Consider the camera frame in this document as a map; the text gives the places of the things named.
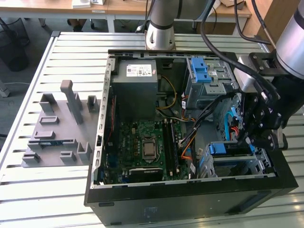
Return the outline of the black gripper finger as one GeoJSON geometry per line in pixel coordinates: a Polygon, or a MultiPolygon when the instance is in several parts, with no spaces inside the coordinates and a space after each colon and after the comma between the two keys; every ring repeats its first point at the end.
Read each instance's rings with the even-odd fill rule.
{"type": "Polygon", "coordinates": [[[242,127],[237,136],[238,145],[249,143],[253,146],[261,146],[261,120],[262,109],[259,106],[260,99],[257,94],[242,94],[241,117],[242,127]]]}
{"type": "Polygon", "coordinates": [[[283,122],[282,115],[269,107],[257,93],[247,94],[247,137],[253,146],[268,151],[280,148],[279,136],[274,132],[283,122]]]}

